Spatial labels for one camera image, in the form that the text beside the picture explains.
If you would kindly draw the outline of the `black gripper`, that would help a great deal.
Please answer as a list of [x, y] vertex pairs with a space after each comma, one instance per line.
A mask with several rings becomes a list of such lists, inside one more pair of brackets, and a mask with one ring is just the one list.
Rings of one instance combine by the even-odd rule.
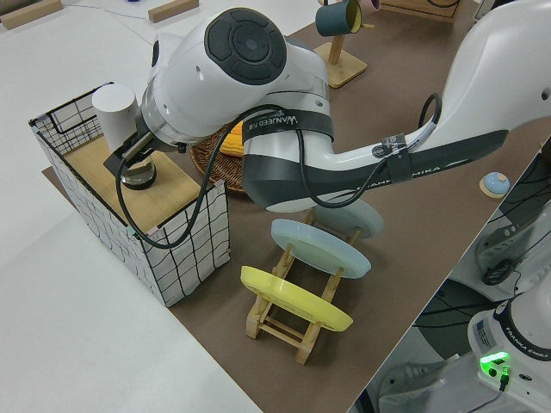
[[133, 133], [125, 140], [125, 158], [123, 151], [117, 150], [109, 155], [103, 162], [104, 167], [110, 173], [116, 173], [122, 165], [122, 173], [131, 169], [135, 162], [141, 162], [154, 151], [185, 153], [188, 145], [182, 142], [167, 144], [151, 132]]

